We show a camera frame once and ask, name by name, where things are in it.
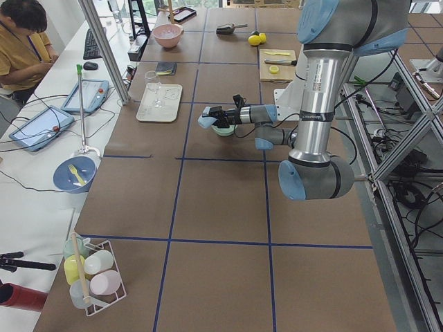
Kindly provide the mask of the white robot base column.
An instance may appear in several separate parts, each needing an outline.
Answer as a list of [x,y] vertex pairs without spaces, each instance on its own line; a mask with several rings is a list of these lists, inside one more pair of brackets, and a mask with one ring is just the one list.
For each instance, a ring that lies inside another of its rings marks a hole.
[[293,81],[277,90],[275,105],[279,119],[329,122],[329,60],[322,49],[301,50]]

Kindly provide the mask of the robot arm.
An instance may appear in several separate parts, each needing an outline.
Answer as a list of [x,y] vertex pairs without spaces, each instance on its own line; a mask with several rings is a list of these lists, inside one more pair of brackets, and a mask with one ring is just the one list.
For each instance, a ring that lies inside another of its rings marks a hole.
[[203,128],[254,124],[257,149],[289,145],[278,169],[283,194],[293,201],[335,199],[354,183],[350,164],[327,152],[334,108],[342,85],[343,63],[399,48],[408,33],[409,1],[308,1],[298,21],[297,37],[307,63],[300,101],[295,102],[298,126],[277,129],[272,104],[234,109],[206,107],[198,119]]

